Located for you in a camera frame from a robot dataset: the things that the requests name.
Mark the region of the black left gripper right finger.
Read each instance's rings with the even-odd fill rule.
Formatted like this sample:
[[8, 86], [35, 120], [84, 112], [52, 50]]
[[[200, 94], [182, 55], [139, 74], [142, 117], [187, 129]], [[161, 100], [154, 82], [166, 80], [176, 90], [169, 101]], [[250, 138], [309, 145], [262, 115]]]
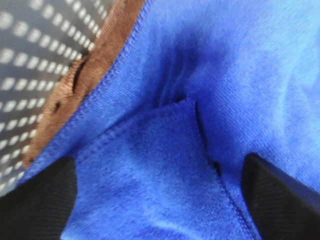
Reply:
[[262, 239], [320, 238], [320, 194], [258, 154], [245, 158], [242, 195]]

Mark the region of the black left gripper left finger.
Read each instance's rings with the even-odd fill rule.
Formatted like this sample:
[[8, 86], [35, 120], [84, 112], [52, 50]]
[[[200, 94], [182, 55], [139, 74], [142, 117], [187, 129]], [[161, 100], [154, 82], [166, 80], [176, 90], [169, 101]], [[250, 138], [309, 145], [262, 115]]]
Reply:
[[77, 192], [75, 161], [62, 157], [0, 198], [0, 238], [60, 239]]

